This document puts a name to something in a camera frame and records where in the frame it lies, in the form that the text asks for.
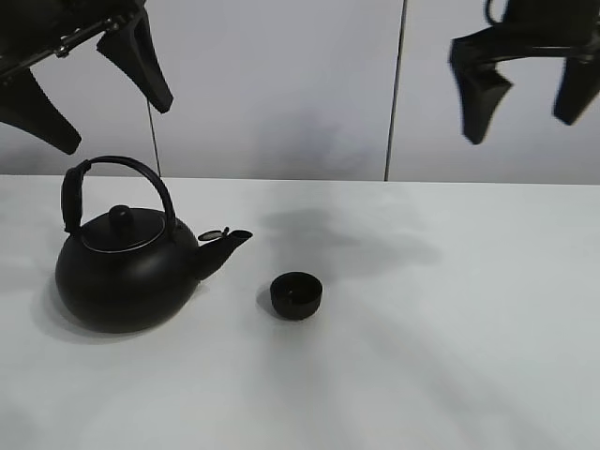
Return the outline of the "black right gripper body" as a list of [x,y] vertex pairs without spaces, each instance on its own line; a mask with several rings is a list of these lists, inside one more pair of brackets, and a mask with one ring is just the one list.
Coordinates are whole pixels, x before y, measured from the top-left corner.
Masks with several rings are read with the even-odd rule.
[[487,28],[452,40],[449,63],[486,66],[533,58],[576,58],[584,62],[599,53],[597,1],[506,1],[502,15],[484,3]]

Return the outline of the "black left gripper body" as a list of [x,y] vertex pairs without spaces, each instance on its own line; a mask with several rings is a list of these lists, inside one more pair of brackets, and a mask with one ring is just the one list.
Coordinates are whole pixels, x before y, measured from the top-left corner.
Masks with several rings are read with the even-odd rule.
[[1,76],[64,56],[141,12],[139,1],[1,2]]

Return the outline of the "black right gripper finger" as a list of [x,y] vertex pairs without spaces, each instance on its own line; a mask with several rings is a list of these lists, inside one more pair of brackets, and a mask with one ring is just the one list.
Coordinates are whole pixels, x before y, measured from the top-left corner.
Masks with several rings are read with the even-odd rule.
[[599,59],[567,58],[553,114],[571,126],[599,94]]
[[480,144],[513,84],[496,69],[496,64],[451,68],[460,98],[462,134],[471,144]]

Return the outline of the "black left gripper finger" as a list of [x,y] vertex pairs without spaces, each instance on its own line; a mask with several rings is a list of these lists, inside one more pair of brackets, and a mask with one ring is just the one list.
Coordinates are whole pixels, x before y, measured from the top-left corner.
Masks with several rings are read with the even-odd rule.
[[159,113],[170,110],[173,94],[158,62],[145,9],[114,16],[97,51],[124,72]]
[[1,122],[36,136],[67,155],[74,154],[82,141],[29,69],[1,80]]

